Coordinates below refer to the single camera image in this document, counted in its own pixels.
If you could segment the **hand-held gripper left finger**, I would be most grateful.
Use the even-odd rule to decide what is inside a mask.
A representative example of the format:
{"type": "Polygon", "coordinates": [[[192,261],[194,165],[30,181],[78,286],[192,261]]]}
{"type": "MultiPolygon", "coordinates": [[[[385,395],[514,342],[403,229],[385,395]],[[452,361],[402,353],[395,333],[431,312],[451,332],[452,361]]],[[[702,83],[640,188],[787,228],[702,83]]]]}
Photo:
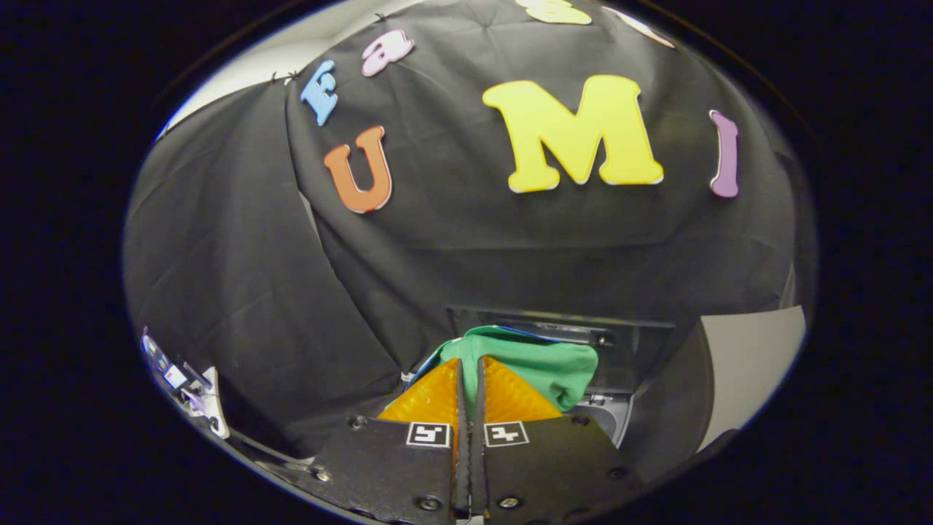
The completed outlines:
{"type": "Polygon", "coordinates": [[[471,511],[463,365],[450,359],[377,416],[347,416],[310,468],[310,492],[377,522],[454,522],[471,511]]]}

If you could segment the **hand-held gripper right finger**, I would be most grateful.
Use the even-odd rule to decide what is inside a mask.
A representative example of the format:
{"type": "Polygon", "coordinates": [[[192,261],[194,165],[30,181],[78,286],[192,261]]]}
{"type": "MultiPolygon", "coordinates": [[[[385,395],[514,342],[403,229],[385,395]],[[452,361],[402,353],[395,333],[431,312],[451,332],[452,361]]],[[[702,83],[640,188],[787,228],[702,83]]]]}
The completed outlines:
{"type": "Polygon", "coordinates": [[[485,522],[584,522],[646,483],[588,415],[564,415],[495,359],[477,361],[471,516],[485,522]]]}

